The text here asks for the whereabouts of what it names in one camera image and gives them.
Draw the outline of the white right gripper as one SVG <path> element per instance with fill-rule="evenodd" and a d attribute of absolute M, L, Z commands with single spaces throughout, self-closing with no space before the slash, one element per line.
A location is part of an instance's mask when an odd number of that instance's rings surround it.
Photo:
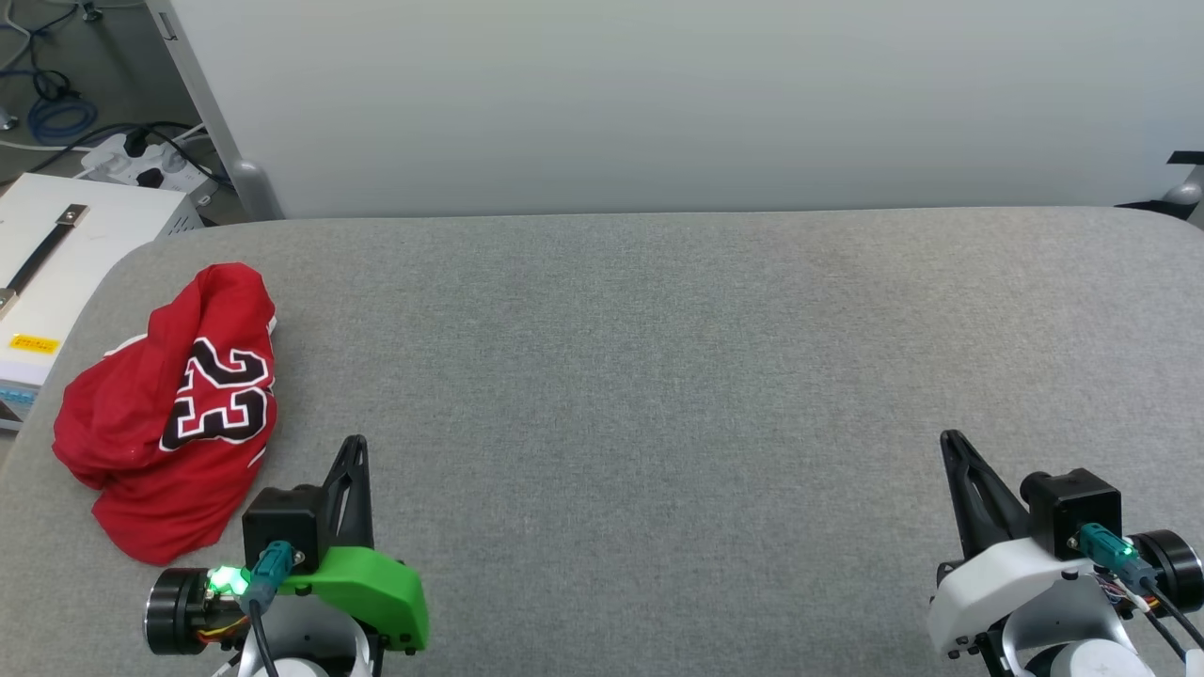
<path fill-rule="evenodd" d="M 1202 610 L 1202 560 L 1184 538 L 1087 528 L 1058 559 L 1028 537 L 1028 510 L 964 432 L 945 430 L 939 445 L 966 561 L 942 565 L 929 600 L 937 653 L 1137 659 L 1125 622 L 1144 618 L 1179 659 L 1202 657 L 1200 626 L 1190 622 Z"/>

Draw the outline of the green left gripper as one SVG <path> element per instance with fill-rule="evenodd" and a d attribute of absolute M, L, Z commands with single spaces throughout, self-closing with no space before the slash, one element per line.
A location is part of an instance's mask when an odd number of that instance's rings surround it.
<path fill-rule="evenodd" d="M 157 655 L 379 658 L 425 650 L 417 570 L 374 551 L 367 440 L 349 434 L 323 484 L 323 549 L 268 544 L 246 566 L 169 567 L 144 605 Z"/>

